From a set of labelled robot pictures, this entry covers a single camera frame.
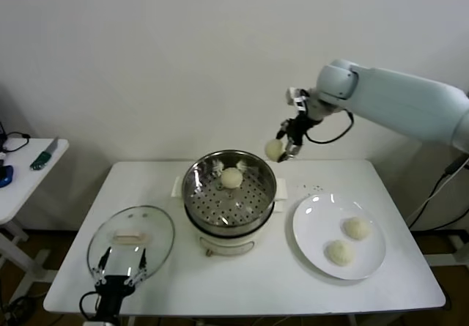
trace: small side table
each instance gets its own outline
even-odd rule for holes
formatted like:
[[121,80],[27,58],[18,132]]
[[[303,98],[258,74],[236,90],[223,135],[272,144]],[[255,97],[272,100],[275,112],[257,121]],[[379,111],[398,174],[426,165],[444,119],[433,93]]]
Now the small side table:
[[[24,142],[22,138],[11,138],[5,144],[8,149],[14,149]],[[0,234],[0,266],[5,259],[10,260],[16,266],[26,272],[23,280],[18,285],[12,299],[25,295],[34,282],[52,283],[57,271],[45,270],[43,263],[50,253],[42,249],[34,259],[24,253],[16,244],[28,240],[28,235],[20,224],[14,219],[26,200],[33,194],[37,186],[43,181],[49,171],[68,149],[68,141],[60,139],[56,151],[52,154],[47,166],[40,171],[31,171],[29,165],[37,156],[47,148],[52,139],[31,138],[29,144],[17,152],[9,153],[5,165],[13,166],[13,181],[6,187],[0,188],[0,225],[14,237],[8,240]]]

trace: white table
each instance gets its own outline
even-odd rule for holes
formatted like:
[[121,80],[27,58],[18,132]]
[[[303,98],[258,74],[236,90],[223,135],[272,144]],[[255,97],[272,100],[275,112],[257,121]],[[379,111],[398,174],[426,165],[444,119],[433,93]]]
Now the white table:
[[[22,138],[10,138],[4,147],[15,149],[24,141],[25,139]],[[8,186],[0,188],[0,225],[13,234],[14,238],[10,241],[3,234],[0,234],[0,253],[2,255],[0,266],[5,259],[8,259],[26,272],[12,296],[12,300],[25,295],[34,282],[50,283],[56,275],[56,271],[42,268],[43,262],[48,257],[48,250],[41,250],[33,260],[16,246],[20,240],[27,240],[28,235],[14,220],[23,204],[68,148],[68,141],[59,139],[57,149],[52,154],[52,158],[46,167],[40,171],[31,171],[29,165],[51,142],[52,139],[32,138],[24,148],[7,154],[4,162],[4,165],[13,166],[13,181]]]
[[[436,308],[445,297],[371,163],[364,160],[271,163],[287,181],[285,211],[270,218],[259,244],[243,256],[206,257],[185,216],[171,198],[176,176],[189,162],[125,162],[113,166],[45,299],[58,313],[78,313],[94,290],[86,250],[96,229],[124,208],[149,204],[173,218],[173,251],[159,272],[124,300],[122,315],[246,316],[356,314]],[[296,248],[292,212],[315,191],[352,196],[372,212],[385,235],[382,267],[363,281],[343,281],[315,268]],[[94,312],[95,298],[84,303]]]

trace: blue object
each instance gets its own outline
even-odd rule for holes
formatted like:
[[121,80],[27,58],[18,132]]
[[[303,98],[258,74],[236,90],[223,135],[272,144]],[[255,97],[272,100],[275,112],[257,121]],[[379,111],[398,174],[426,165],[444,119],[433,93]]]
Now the blue object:
[[0,188],[6,187],[13,180],[13,166],[0,167]]

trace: glass lid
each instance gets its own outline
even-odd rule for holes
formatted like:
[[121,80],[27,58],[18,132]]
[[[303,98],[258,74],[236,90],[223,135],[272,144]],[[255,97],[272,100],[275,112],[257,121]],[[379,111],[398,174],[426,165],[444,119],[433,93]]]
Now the glass lid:
[[96,231],[86,260],[95,281],[126,275],[139,282],[164,264],[173,243],[174,224],[166,212],[147,205],[130,207]]

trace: white plate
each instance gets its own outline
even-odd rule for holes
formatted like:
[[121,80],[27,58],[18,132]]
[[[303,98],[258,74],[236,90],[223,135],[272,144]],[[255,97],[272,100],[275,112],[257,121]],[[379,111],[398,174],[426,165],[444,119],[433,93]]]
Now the white plate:
[[[348,237],[342,228],[348,218],[364,218],[372,233],[364,240]],[[301,202],[293,216],[293,233],[303,254],[329,275],[344,280],[360,280],[370,276],[383,263],[386,246],[376,220],[359,203],[333,193],[313,195]],[[345,240],[355,249],[355,261],[341,267],[325,255],[328,243]]]

